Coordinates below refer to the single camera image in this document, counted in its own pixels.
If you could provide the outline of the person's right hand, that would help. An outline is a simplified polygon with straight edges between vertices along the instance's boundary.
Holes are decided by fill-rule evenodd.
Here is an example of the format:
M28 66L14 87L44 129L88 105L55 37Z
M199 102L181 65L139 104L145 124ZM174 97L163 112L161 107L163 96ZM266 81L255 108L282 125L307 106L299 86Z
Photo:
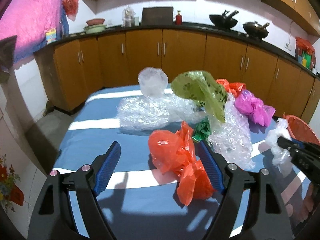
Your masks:
M287 214L290 219L291 226L294 228L298 224L305 222L308 217L314 213L315 208L315 187L313 183L310 183L306 196L302 201L298 201L296 204L286 204Z

